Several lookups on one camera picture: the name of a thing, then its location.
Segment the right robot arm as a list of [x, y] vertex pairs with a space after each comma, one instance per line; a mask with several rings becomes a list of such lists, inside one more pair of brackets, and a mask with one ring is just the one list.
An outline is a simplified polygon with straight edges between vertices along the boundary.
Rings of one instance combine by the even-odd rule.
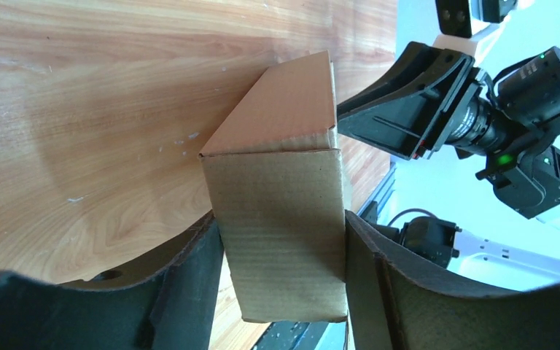
[[337, 108], [341, 134], [399, 158], [442, 146], [483, 156], [476, 174], [526, 219], [560, 205], [560, 49], [496, 77], [466, 53], [410, 42], [381, 78]]

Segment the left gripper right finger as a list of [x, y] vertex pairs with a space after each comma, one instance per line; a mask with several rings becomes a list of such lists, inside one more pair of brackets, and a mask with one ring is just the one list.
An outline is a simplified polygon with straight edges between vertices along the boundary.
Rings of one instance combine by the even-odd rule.
[[457, 226], [400, 229], [346, 212], [346, 293], [356, 349], [560, 349], [560, 284], [528, 292], [447, 268]]

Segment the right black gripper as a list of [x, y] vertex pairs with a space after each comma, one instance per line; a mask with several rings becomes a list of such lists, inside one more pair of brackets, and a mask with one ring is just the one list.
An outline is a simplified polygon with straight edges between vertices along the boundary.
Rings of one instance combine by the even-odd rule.
[[337, 106], [338, 132], [406, 160], [443, 145], [460, 159], [485, 156], [497, 143], [493, 89], [471, 55], [409, 42], [382, 77]]

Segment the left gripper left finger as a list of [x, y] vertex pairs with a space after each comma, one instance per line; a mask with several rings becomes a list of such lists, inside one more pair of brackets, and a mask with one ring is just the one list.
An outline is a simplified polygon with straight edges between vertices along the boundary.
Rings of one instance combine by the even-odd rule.
[[208, 213], [88, 281], [0, 271], [0, 349], [207, 349], [223, 254]]

